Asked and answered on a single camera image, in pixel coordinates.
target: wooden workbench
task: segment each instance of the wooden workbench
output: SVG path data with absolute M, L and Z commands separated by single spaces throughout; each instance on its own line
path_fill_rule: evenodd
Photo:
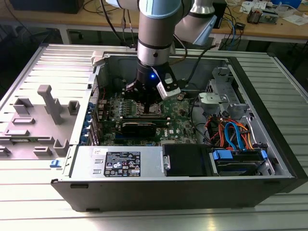
M 91 2 L 86 7 L 90 11 L 96 11 L 99 6 L 98 1 Z M 29 12 L 15 11 L 9 4 L 14 15 L 23 22 L 26 26 L 51 27 L 57 28 L 61 32 L 64 43 L 70 43 L 67 30 L 69 29 L 84 29 L 84 30 L 99 30 L 110 31 L 106 18 L 97 13 L 90 13 L 83 9 L 78 14 L 65 13 L 49 13 L 49 12 Z M 114 9 L 113 6 L 107 6 L 107 10 Z M 279 19 L 276 25 L 271 24 L 249 24 L 247 23 L 247 14 L 240 13 L 240 7 L 230 7 L 232 15 L 238 22 L 246 24 L 242 39 L 248 40 L 264 40 L 264 41 L 280 41 L 280 42 L 296 42 L 304 43 L 308 39 L 308 24 L 297 26 L 283 19 Z M 308 11 L 308 7 L 301 5 L 300 11 Z M 122 19 L 122 10 L 114 10 L 109 13 L 111 22 L 118 31 L 121 31 L 120 24 Z M 135 32 L 138 31 L 139 13 L 131 12 L 132 26 Z M 6 9 L 4 0 L 0 0 L 0 23 L 5 25 L 19 25 Z M 230 28 L 227 21 L 223 21 L 220 29 L 213 29 L 212 37 L 221 40 L 230 33 Z

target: metal sheet panel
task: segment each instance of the metal sheet panel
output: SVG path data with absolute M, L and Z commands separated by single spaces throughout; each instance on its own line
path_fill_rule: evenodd
M 75 73 L 90 72 L 90 54 L 103 49 L 101 46 L 50 45 L 40 53 L 44 53 L 43 58 L 29 64 L 30 71 L 49 71 L 55 66 L 54 70 L 70 72 L 74 66 L 79 67 L 80 69 L 72 70 L 74 74 L 69 74 L 69 77 L 52 77 L 52 84 L 63 85 L 55 87 L 55 90 L 64 90 L 67 87 L 68 90 L 82 91 L 80 86 L 86 86 L 87 78 L 76 77 Z M 131 51 L 123 47 L 107 49 Z M 305 94 L 294 83 L 292 76 L 265 53 L 211 51 L 209 54 L 238 57 L 257 92 L 266 100 L 265 106 L 308 173 L 308 104 L 303 97 Z M 57 55 L 65 55 L 69 59 L 54 58 Z M 18 85 L 18 89 L 34 90 L 38 84 L 47 83 L 51 79 L 48 76 L 29 77 L 29 73 L 24 76 L 25 81 Z M 63 97 L 61 101 L 65 102 L 67 99 Z M 12 95 L 10 103 L 14 100 L 16 96 Z M 3 110 L 11 113 L 12 107 L 6 105 L 1 110 L 2 113 Z M 4 126 L 5 123 L 0 123 L 0 128 Z M 79 213 L 73 211 L 49 185 L 50 177 L 57 176 L 57 173 L 60 174 L 61 170 L 51 170 L 49 161 L 45 160 L 0 161 L 0 224 L 3 230 L 29 227 L 31 230 L 54 231 L 61 227 L 63 230 L 74 228 L 93 231 L 257 231 L 305 230 L 308 227 L 308 184 L 289 194 L 274 195 L 255 208 Z

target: wire bundle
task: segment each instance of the wire bundle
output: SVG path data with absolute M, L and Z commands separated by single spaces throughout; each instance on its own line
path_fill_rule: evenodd
M 235 145 L 231 142 L 234 138 L 234 136 L 237 136 L 237 141 L 238 141 L 238 145 L 240 149 L 243 149 L 242 146 L 242 140 L 245 143 L 245 148 L 248 150 L 253 150 L 253 146 L 251 144 L 250 141 L 250 131 L 242 124 L 239 123 L 233 119 L 228 119 L 228 118 L 216 118 L 214 119 L 214 117 L 210 117 L 207 121 L 207 123 L 205 124 L 205 128 L 208 128 L 210 122 L 216 122 L 218 123 L 218 132 L 215 133 L 211 138 L 210 138 L 210 143 L 214 146 L 218 145 L 219 142 L 219 146 L 220 148 L 226 148 L 227 150 L 235 150 Z M 228 128 L 233 128 L 235 129 L 234 134 L 231 136 L 231 138 L 229 139 L 229 135 L 228 135 Z M 213 141 L 215 139 L 215 137 L 219 135 L 219 140 L 213 144 Z
M 222 46 L 220 47 L 219 50 L 223 49 L 224 47 L 227 50 L 230 50 L 231 47 L 234 47 L 234 46 L 237 46 L 237 48 L 238 48 L 238 46 L 240 45 L 241 40 L 242 40 L 242 34 L 243 34 L 242 30 L 239 30 L 240 31 L 240 35 L 237 38 L 235 38 L 235 36 L 236 36 L 236 29 L 237 29 L 236 28 L 237 21 L 236 21 L 235 17 L 232 15 L 231 10 L 230 10 L 230 8 L 228 6 L 227 6 L 227 9 L 228 9 L 229 13 L 224 13 L 224 14 L 225 14 L 225 16 L 231 17 L 231 19 L 229 19 L 227 17 L 224 17 L 223 20 L 228 21 L 228 23 L 230 23 L 232 27 L 229 26 L 230 29 L 231 29 L 231 32 L 229 33 L 226 41 L 222 42 Z

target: black cable on desk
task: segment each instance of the black cable on desk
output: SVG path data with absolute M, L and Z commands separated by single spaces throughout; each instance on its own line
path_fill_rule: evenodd
M 86 5 L 88 5 L 90 2 L 93 2 L 93 1 L 95 1 L 95 0 L 87 1 L 86 3 L 83 4 L 82 8 L 85 11 L 89 12 L 89 13 L 97 13 L 97 14 L 103 13 L 103 11 L 99 10 L 101 8 L 101 6 L 96 8 L 96 11 L 90 11 L 90 10 L 86 9 Z M 107 10 L 106 12 L 111 12 L 111 11 L 115 11 L 115 10 L 119 10 L 119 8 L 114 8 L 114 9 L 111 9 L 111 10 Z
M 235 30 L 236 30 L 237 21 L 236 21 L 235 17 L 232 15 L 231 10 L 230 10 L 230 8 L 229 8 L 228 6 L 227 6 L 227 9 L 228 9 L 229 13 L 224 13 L 224 14 L 231 17 L 232 23 L 233 23 L 234 28 L 235 28 Z M 232 46 L 230 46 L 231 43 L 232 43 L 232 41 L 230 41 L 230 42 L 228 43 L 228 39 L 230 38 L 230 36 L 231 36 L 231 34 L 232 34 L 232 31 L 231 31 L 230 34 L 229 34 L 229 36 L 228 36 L 228 38 L 226 39 L 225 42 L 222 43 L 222 46 L 220 47 L 219 50 L 223 49 L 223 47 L 225 47 L 225 48 L 227 48 L 227 47 L 234 47 L 234 46 L 236 46 L 236 45 L 237 45 L 237 47 L 238 47 L 239 44 L 241 43 L 242 34 L 243 34 L 243 32 L 244 32 L 244 31 L 241 31 L 241 30 L 239 30 L 239 31 L 240 31 L 240 36 L 234 40 L 234 42 L 235 42 L 235 41 L 237 41 L 237 40 L 239 39 L 239 42 L 238 42 L 237 44 L 233 44 Z
M 103 12 L 105 14 L 105 17 L 106 17 L 106 20 L 109 24 L 109 26 L 111 27 L 113 33 L 115 34 L 115 36 L 120 40 L 121 43 L 125 44 L 127 47 L 131 48 L 131 46 L 129 46 L 119 35 L 118 33 L 116 32 L 116 29 L 114 28 L 114 26 L 112 25 L 110 19 L 109 19 L 109 16 L 107 14 L 107 11 L 105 9 L 105 6 L 104 6 L 104 3 L 103 3 L 103 0 L 100 0 L 100 3 L 101 3 L 101 6 L 102 6 L 102 9 L 103 9 Z
M 214 47 L 216 47 L 216 46 L 215 46 L 215 45 L 210 46 L 209 48 L 205 49 L 205 50 L 199 55 L 199 57 L 198 57 L 196 63 L 194 64 L 194 66 L 193 66 L 193 68 L 192 68 L 191 74 L 189 75 L 188 79 L 186 80 L 187 83 L 189 83 L 189 81 L 191 81 L 191 79 L 193 78 L 193 75 L 194 75 L 194 73 L 195 73 L 195 71 L 196 71 L 196 69 L 197 69 L 197 66 L 198 66 L 198 64 L 199 64 L 199 62 L 200 62 L 202 56 L 205 54 L 205 52 L 209 51 L 210 49 L 212 49 L 212 48 L 214 48 Z

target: blue connector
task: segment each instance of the blue connector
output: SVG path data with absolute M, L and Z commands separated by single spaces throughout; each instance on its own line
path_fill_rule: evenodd
M 94 106 L 94 104 L 89 103 L 89 104 L 88 104 L 88 108 L 89 108 L 90 110 L 94 110 L 95 106 Z
M 86 115 L 86 116 L 85 116 L 85 120 L 86 120 L 86 121 L 91 120 L 91 116 L 90 116 L 90 115 Z
M 61 164 L 60 160 L 52 160 L 49 167 L 61 167 L 60 164 Z
M 84 126 L 84 127 L 88 127 L 89 125 L 90 125 L 90 123 L 89 123 L 88 121 L 84 121 L 84 122 L 83 122 L 83 126 Z
M 261 151 L 261 154 L 262 154 L 263 159 L 266 160 L 266 159 L 268 158 L 268 154 L 266 153 L 265 150 L 262 150 L 262 151 Z
M 80 136 L 80 141 L 81 142 L 87 142 L 88 139 L 85 136 Z
M 213 157 L 214 157 L 214 160 L 233 159 L 233 156 L 230 150 L 215 150 L 213 152 Z

